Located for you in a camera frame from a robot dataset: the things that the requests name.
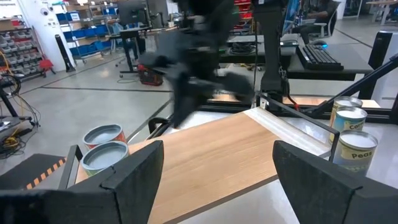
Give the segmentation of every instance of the person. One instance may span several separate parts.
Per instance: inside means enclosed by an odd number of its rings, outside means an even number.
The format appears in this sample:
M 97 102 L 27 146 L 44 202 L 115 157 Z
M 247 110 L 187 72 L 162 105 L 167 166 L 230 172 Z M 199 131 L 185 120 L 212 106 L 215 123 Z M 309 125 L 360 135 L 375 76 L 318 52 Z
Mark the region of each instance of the person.
M 330 17 L 336 10 L 337 4 L 332 0 L 321 0 L 318 12 L 308 13 L 307 19 L 315 19 L 315 23 L 329 23 Z M 308 37 L 311 33 L 319 33 L 321 27 L 314 24 L 305 24 L 293 28 L 294 34 L 300 34 L 304 44 L 308 44 L 310 39 Z

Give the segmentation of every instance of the white wall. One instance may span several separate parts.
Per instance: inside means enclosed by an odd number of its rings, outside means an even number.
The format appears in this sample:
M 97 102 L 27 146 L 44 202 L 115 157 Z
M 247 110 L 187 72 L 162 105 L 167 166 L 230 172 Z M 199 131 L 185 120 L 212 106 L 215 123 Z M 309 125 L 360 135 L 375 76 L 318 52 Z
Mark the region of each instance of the white wall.
M 177 3 L 174 3 L 171 0 L 167 0 L 167 11 L 169 12 L 169 14 L 178 12 Z
M 17 0 L 0 0 L 0 17 L 22 15 Z
M 53 0 L 18 0 L 19 5 L 21 7 L 21 11 L 25 19 L 29 22 L 29 25 L 35 28 L 40 45 L 44 51 L 44 54 L 48 59 L 54 64 L 53 69 L 57 72 L 65 70 L 65 62 L 63 61 L 61 52 L 59 51 L 59 47 L 57 45 L 57 41 L 55 40 L 55 35 L 59 34 L 63 41 L 63 45 L 65 46 L 65 50 L 69 56 L 69 59 L 73 66 L 75 66 L 72 58 L 72 54 L 70 53 L 69 48 L 67 47 L 67 42 L 65 37 L 63 36 L 63 32 L 59 25 L 59 21 L 54 12 L 50 12 L 47 16 L 44 16 L 40 10 L 44 8 L 48 8 L 47 4 L 51 4 Z

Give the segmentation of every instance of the black metal frame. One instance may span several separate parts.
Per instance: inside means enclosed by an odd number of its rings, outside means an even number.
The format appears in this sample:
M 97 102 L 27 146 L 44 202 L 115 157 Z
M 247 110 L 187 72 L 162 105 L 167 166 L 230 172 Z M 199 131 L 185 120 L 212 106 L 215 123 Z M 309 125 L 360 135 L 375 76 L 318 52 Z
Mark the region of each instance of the black metal frame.
M 333 161 L 333 158 L 335 157 L 335 152 L 336 152 L 336 146 L 337 146 L 337 143 L 338 143 L 338 139 L 340 137 L 340 132 L 339 131 L 337 131 L 337 130 L 335 130 L 335 129 L 333 129 L 333 128 L 331 128 L 331 127 L 329 127 L 329 126 L 327 126 L 327 125 L 325 125 L 325 124 L 323 124 L 323 123 L 321 123 L 321 122 L 319 122 L 319 121 L 317 121 L 317 120 L 315 120 L 313 118 L 310 118 L 309 116 L 307 116 L 307 115 L 305 115 L 305 114 L 303 114 L 303 113 L 301 113 L 301 112 L 299 112 L 299 111 L 297 111 L 297 110 L 295 110 L 295 109 L 293 109 L 293 108 L 291 108 L 289 106 L 286 106 L 283 103 L 279 103 L 278 101 L 269 98 L 268 96 L 266 96 L 263 93 L 259 93 L 257 95 L 257 98 L 256 98 L 257 102 L 261 98 L 267 100 L 267 102 L 269 104 L 273 104 L 273 105 L 277 106 L 278 108 L 290 113 L 293 117 L 302 118 L 302 119 L 304 119 L 304 120 L 306 120 L 308 122 L 311 122 L 314 125 L 317 125 L 318 127 L 322 128 L 322 129 L 328 131 L 329 133 L 332 133 L 335 137 L 334 137 L 333 142 L 331 144 L 329 161 Z
M 73 162 L 75 161 L 75 157 L 77 158 L 78 162 L 80 162 L 81 159 L 83 158 L 83 154 L 81 153 L 81 150 L 78 145 L 70 147 L 67 157 L 67 162 L 65 163 L 65 167 L 63 168 L 60 185 L 58 186 L 59 190 L 64 190 L 68 188 L 70 174 L 72 173 L 72 167 L 73 167 Z

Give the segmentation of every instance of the wooden board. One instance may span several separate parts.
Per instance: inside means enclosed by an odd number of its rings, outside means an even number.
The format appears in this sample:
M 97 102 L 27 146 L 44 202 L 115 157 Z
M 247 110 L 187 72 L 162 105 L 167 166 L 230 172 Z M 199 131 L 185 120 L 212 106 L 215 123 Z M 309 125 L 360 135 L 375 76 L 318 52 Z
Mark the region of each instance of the wooden board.
M 295 100 L 299 105 L 319 105 L 325 100 L 329 100 L 330 98 L 323 98 L 323 97 L 299 97 L 299 96 L 293 96 L 293 100 Z M 220 95 L 215 95 L 213 101 L 232 101 L 232 102 L 237 102 L 237 100 L 232 96 L 228 94 L 220 94 Z M 380 108 L 380 106 L 374 101 L 374 100 L 362 100 L 363 102 L 363 108 Z M 284 104 L 286 105 L 291 105 L 292 102 L 286 97 L 284 97 Z
M 157 139 L 165 160 L 149 223 L 179 222 L 277 178 L 278 137 L 244 113 Z M 130 146 L 130 153 L 154 140 Z M 79 167 L 76 182 L 86 178 Z

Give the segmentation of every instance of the blue storage bin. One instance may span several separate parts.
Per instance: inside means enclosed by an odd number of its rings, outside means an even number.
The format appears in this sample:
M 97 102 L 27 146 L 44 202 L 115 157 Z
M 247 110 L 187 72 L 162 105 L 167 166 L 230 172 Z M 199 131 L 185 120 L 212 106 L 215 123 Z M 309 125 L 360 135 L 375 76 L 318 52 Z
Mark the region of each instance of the blue storage bin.
M 76 38 L 82 38 L 82 37 L 84 37 L 84 36 L 86 35 L 86 33 L 85 33 L 84 30 L 74 30 L 74 31 L 73 31 L 73 35 L 74 35 Z
M 95 36 L 95 30 L 92 28 L 84 29 L 84 33 L 85 33 L 86 37 L 94 37 Z
M 90 52 L 89 48 L 90 48 L 89 45 L 82 45 L 82 46 L 79 46 L 79 52 L 80 52 L 80 54 L 81 54 L 81 55 L 88 54 L 88 53 Z
M 95 28 L 95 34 L 96 35 L 105 35 L 106 33 L 108 33 L 108 30 L 106 28 L 106 25 L 98 25 Z
M 103 9 L 103 14 L 104 15 L 116 15 L 116 8 L 108 8 L 108 10 Z
M 66 21 L 66 20 L 68 20 L 67 19 L 67 15 L 64 14 L 64 13 L 58 13 L 57 14 L 57 19 L 58 19 L 58 21 Z
M 95 44 L 91 44 L 90 46 L 88 46 L 87 54 L 92 54 L 92 53 L 95 53 L 96 51 L 97 51 L 97 48 L 96 48 Z
M 69 49 L 73 56 L 78 56 L 79 52 L 77 51 L 77 47 L 72 47 Z
M 67 40 L 72 39 L 72 32 L 70 32 L 70 31 L 64 32 L 63 35 L 65 36 L 65 39 L 67 39 Z
M 104 46 L 104 48 L 111 47 L 112 42 L 110 40 L 104 41 L 104 42 L 102 42 L 102 46 Z
M 103 50 L 104 49 L 104 45 L 102 44 L 102 42 L 100 40 L 92 43 L 92 45 L 95 46 L 96 50 Z

